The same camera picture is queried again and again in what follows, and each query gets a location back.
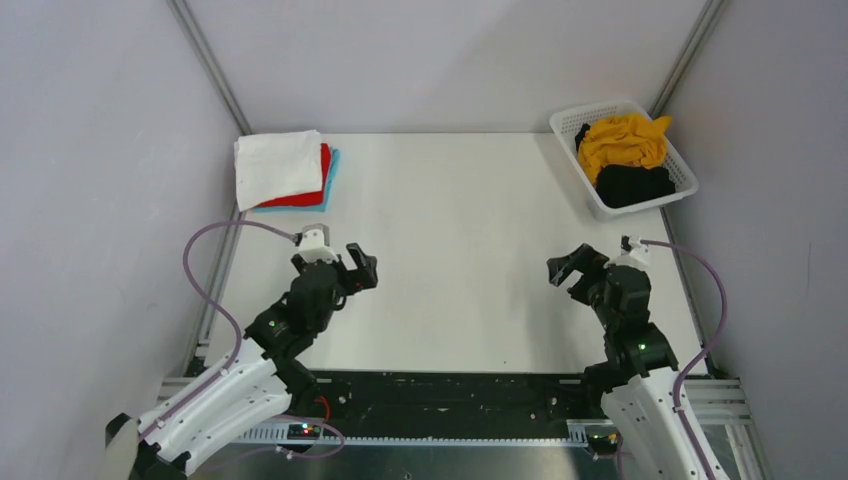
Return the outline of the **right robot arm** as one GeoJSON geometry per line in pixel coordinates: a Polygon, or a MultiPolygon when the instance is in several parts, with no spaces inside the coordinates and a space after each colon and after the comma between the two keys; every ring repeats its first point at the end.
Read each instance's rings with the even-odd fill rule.
{"type": "Polygon", "coordinates": [[[650,242],[625,236],[610,258],[588,244],[546,262],[548,281],[560,286],[570,275],[571,299],[589,307],[604,330],[604,362],[584,371],[584,410],[607,417],[642,473],[651,479],[724,479],[726,470],[711,449],[684,388],[688,373],[667,337],[650,319],[650,242]]]}

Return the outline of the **black t shirt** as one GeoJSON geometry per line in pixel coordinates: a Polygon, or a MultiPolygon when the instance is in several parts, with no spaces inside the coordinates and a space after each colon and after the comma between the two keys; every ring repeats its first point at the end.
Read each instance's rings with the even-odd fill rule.
{"type": "MultiPolygon", "coordinates": [[[[589,125],[592,124],[582,125],[575,137],[575,145],[589,125]]],[[[662,165],[654,169],[608,166],[601,171],[593,187],[602,201],[612,208],[656,199],[675,191],[669,171],[662,165]]]]}

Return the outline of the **folded red t shirt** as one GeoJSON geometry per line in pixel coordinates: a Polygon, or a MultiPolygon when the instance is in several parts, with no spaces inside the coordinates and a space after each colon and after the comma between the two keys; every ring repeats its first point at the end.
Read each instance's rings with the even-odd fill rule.
{"type": "Polygon", "coordinates": [[[307,208],[322,205],[324,203],[325,194],[329,185],[330,173],[332,172],[334,164],[333,152],[334,150],[327,143],[321,144],[322,185],[318,191],[289,195],[269,200],[259,204],[256,209],[307,208]]]}

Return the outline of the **left controller board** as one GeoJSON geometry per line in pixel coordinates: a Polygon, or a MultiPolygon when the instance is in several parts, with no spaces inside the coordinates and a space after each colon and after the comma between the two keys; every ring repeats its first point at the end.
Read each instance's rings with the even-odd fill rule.
{"type": "Polygon", "coordinates": [[[286,439],[290,441],[314,441],[322,436],[322,427],[308,423],[290,423],[287,427],[286,439]]]}

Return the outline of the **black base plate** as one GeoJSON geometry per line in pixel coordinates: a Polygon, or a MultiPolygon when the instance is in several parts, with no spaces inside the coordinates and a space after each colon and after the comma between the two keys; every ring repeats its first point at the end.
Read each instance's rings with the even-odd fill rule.
{"type": "Polygon", "coordinates": [[[347,438],[525,440],[563,438],[571,422],[603,420],[603,394],[622,376],[318,370],[289,414],[328,420],[347,438]]]}

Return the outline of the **yellow t shirt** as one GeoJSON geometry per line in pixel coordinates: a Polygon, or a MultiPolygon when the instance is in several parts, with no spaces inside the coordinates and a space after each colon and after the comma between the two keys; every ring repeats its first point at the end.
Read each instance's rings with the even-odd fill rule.
{"type": "Polygon", "coordinates": [[[576,142],[577,159],[592,186],[608,166],[660,167],[668,153],[665,133],[671,116],[650,119],[639,113],[596,121],[576,142]]]}

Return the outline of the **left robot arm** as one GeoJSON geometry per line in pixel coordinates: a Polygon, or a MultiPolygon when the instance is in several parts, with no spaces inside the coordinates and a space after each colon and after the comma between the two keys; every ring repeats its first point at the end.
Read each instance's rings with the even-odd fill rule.
{"type": "Polygon", "coordinates": [[[346,249],[352,269],[326,246],[299,246],[289,289],[255,317],[236,347],[140,419],[120,414],[107,424],[108,441],[124,426],[137,428],[129,478],[186,479],[255,425],[313,408],[317,379],[298,356],[349,297],[378,284],[377,258],[356,243],[346,249]]]}

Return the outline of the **controller board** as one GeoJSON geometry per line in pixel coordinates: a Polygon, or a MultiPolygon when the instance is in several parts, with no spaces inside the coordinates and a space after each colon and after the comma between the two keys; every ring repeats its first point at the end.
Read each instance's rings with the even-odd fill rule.
{"type": "Polygon", "coordinates": [[[594,459],[611,459],[617,455],[621,436],[613,431],[588,431],[585,451],[594,459]]]}
{"type": "Polygon", "coordinates": [[[314,441],[322,436],[322,427],[308,423],[290,423],[287,427],[286,439],[290,441],[314,441]]]}

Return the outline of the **folded white t shirt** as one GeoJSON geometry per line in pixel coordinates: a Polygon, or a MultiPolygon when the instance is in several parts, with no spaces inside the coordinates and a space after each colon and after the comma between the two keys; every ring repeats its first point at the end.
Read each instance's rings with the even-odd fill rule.
{"type": "Polygon", "coordinates": [[[319,191],[323,186],[322,143],[316,130],[239,137],[234,144],[239,210],[319,191]]]}

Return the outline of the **folded light blue t shirt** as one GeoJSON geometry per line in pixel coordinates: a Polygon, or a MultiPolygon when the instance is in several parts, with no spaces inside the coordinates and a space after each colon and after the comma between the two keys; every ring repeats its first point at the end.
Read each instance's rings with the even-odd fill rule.
{"type": "Polygon", "coordinates": [[[333,167],[332,167],[332,172],[330,173],[329,185],[328,185],[328,188],[327,188],[327,191],[326,191],[326,194],[325,194],[324,203],[322,205],[317,206],[317,207],[307,207],[307,208],[269,208],[269,209],[259,209],[259,210],[256,209],[256,207],[257,207],[256,206],[256,207],[253,208],[253,210],[257,211],[257,212],[259,212],[259,211],[317,211],[317,212],[324,212],[327,208],[328,203],[329,203],[329,199],[330,199],[330,195],[331,195],[331,191],[332,191],[332,185],[333,185],[333,182],[334,182],[334,179],[335,179],[335,176],[336,176],[336,173],[337,173],[337,169],[338,169],[338,166],[339,166],[339,162],[340,162],[340,152],[333,147],[331,147],[331,148],[334,150],[334,152],[333,152],[334,164],[333,164],[333,167]]]}

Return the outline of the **right controller board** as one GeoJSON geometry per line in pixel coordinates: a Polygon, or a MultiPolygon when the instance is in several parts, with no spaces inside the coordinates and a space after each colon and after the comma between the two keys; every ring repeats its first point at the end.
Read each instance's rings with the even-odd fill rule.
{"type": "Polygon", "coordinates": [[[613,431],[588,431],[585,451],[594,459],[611,459],[617,455],[621,436],[613,431]]]}

